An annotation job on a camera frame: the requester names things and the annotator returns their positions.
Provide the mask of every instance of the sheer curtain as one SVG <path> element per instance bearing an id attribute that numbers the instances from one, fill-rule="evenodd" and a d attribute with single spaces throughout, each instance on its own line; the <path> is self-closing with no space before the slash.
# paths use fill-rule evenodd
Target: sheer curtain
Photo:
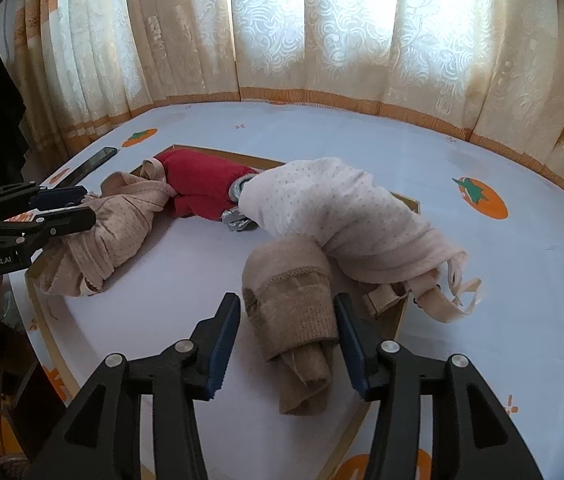
<path id="1" fill-rule="evenodd" d="M 21 84 L 50 94 L 29 117 L 36 142 L 61 139 L 69 154 L 151 107 L 265 100 L 418 124 L 564 189 L 564 0 L 40 0 L 40 9 L 42 56 L 27 29 L 20 79 L 33 73 L 35 85 Z"/>

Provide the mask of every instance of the rolled brown sock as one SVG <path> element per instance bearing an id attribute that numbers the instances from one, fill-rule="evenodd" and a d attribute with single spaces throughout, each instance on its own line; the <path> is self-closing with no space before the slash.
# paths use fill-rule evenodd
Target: rolled brown sock
<path id="1" fill-rule="evenodd" d="M 277 363 L 280 413 L 326 408 L 338 336 L 330 282 L 326 256 L 300 235 L 256 248 L 244 266 L 244 304 L 264 359 Z"/>

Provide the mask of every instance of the folded clothing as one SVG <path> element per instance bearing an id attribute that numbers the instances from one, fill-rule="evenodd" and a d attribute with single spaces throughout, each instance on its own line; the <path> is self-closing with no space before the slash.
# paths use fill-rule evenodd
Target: folded clothing
<path id="1" fill-rule="evenodd" d="M 229 190 L 240 177 L 256 173 L 252 168 L 218 156 L 174 148 L 157 159 L 164 165 L 167 182 L 178 195 L 174 199 L 175 216 L 201 216 L 219 220 L 222 212 L 235 203 Z"/>
<path id="2" fill-rule="evenodd" d="M 244 266 L 244 306 L 265 361 L 277 365 L 280 413 L 326 408 L 338 337 L 330 283 L 326 256 L 304 236 L 257 247 Z"/>
<path id="3" fill-rule="evenodd" d="M 476 292 L 479 280 L 462 284 L 467 254 L 430 222 L 413 213 L 373 176 L 338 158 L 296 160 L 249 180 L 239 210 L 274 236 L 312 238 L 342 271 L 362 283 L 403 283 L 434 319 L 449 322 L 470 314 L 475 298 L 461 310 L 459 295 Z M 447 262 L 454 300 L 437 288 L 437 267 Z M 388 288 L 377 294 L 395 300 Z"/>
<path id="4" fill-rule="evenodd" d="M 46 245 L 47 264 L 39 278 L 43 292 L 63 296 L 101 292 L 113 270 L 137 253 L 151 231 L 153 215 L 175 195 L 159 161 L 144 161 L 141 174 L 113 173 L 102 182 L 102 196 L 84 198 L 83 204 L 95 211 L 95 225 Z"/>

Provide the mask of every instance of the blue gripper pad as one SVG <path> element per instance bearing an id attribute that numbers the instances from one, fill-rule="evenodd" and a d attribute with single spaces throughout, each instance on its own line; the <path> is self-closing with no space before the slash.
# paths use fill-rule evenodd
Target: blue gripper pad
<path id="1" fill-rule="evenodd" d="M 348 294 L 336 295 L 333 307 L 351 386 L 364 400 L 376 400 L 388 382 L 386 370 L 380 369 L 377 355 L 382 337 L 372 324 L 355 315 Z"/>
<path id="2" fill-rule="evenodd" d="M 216 391 L 222 387 L 239 325 L 240 298 L 227 292 L 216 315 L 200 321 L 191 334 L 191 341 L 200 349 L 198 369 L 202 368 L 200 371 L 206 374 L 204 389 L 207 399 L 213 399 Z"/>

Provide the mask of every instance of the curtain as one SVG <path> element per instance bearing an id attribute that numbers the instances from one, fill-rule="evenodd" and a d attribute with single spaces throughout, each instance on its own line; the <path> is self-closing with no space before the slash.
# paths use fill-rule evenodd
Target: curtain
<path id="1" fill-rule="evenodd" d="M 417 124 L 564 189 L 564 0 L 21 1 L 43 156 L 152 107 L 264 100 Z"/>

